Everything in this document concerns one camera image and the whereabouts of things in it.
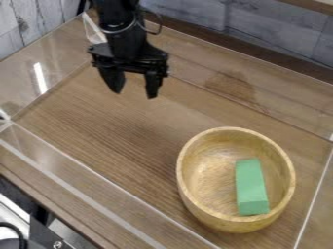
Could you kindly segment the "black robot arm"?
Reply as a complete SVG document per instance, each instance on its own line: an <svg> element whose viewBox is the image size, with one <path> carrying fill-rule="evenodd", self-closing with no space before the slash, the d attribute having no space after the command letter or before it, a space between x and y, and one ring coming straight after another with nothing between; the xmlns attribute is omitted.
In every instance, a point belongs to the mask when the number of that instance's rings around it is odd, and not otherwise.
<svg viewBox="0 0 333 249"><path fill-rule="evenodd" d="M149 42L150 30L146 29L139 1L91 0L107 41L91 45L87 52L114 93L122 92L125 73L130 72L145 76L148 98L154 99L168 77L169 54Z"/></svg>

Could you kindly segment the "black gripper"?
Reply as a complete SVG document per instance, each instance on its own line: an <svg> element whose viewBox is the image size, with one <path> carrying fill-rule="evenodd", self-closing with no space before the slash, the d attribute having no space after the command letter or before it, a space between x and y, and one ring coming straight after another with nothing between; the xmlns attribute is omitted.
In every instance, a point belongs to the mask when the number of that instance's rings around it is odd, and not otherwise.
<svg viewBox="0 0 333 249"><path fill-rule="evenodd" d="M141 28L129 30L103 30L107 41L89 48L93 65L117 94L125 86L125 73L145 75L148 98L158 97L164 78L168 76L168 53L148 40L148 33Z"/></svg>

